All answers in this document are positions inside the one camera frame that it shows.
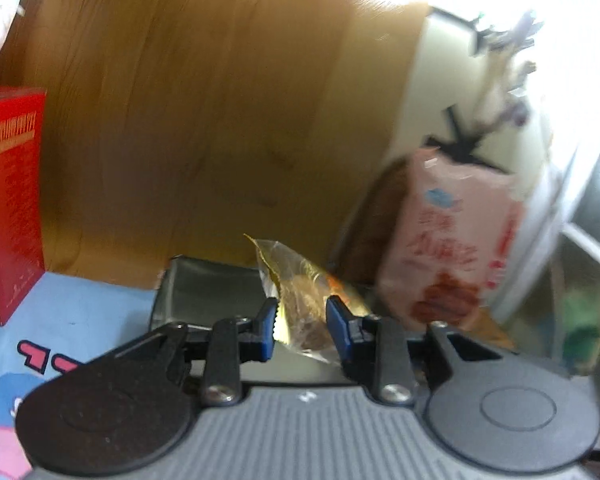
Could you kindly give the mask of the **cartoon pig bed sheet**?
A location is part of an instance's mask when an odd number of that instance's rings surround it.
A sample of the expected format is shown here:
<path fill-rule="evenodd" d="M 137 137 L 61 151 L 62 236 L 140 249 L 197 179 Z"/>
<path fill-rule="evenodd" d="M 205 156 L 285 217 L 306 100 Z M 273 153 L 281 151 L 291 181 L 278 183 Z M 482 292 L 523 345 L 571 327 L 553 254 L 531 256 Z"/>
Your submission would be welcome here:
<path fill-rule="evenodd" d="M 33 389 L 146 332 L 156 293 L 46 273 L 0 327 L 0 479 L 31 466 L 15 433 Z"/>

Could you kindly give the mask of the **clear pastry snack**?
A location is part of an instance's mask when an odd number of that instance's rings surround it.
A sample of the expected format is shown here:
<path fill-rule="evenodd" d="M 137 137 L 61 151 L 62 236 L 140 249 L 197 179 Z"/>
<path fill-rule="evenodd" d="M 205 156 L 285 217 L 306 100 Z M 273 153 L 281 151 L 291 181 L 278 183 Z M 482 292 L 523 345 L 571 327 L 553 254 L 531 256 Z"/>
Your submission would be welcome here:
<path fill-rule="evenodd" d="M 273 335 L 288 350 L 323 363 L 339 361 L 326 326 L 326 300 L 338 296 L 356 316 L 370 314 L 363 296 L 277 240 L 250 242 L 266 296 L 278 300 Z"/>

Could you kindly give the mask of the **pink twisted-dough snack bag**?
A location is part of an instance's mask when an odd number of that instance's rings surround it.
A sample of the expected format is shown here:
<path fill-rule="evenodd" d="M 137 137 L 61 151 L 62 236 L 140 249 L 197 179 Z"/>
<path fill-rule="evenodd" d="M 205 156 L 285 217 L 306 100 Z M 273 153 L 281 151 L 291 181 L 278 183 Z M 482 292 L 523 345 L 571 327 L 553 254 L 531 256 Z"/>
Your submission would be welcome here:
<path fill-rule="evenodd" d="M 438 148 L 414 151 L 376 280 L 380 298 L 407 327 L 475 322 L 484 295 L 504 276 L 524 214 L 515 181 L 495 169 L 454 162 Z"/>

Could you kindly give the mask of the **red gift box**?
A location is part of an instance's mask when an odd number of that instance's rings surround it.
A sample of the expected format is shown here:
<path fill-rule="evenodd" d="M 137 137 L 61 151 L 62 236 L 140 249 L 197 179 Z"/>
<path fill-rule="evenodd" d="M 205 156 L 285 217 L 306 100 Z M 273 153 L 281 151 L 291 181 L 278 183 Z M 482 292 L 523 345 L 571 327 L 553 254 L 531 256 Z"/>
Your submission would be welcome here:
<path fill-rule="evenodd" d="M 0 87 L 0 326 L 45 271 L 40 159 L 46 91 Z"/>

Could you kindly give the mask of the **black metal tin box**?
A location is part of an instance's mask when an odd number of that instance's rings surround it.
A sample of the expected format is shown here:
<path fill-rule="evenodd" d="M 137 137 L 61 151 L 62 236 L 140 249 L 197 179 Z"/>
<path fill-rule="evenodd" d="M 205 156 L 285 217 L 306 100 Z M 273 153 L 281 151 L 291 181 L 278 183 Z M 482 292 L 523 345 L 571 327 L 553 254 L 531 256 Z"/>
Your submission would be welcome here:
<path fill-rule="evenodd" d="M 177 256 L 164 270 L 148 330 L 171 322 L 208 330 L 221 318 L 252 318 L 264 302 L 257 269 Z"/>

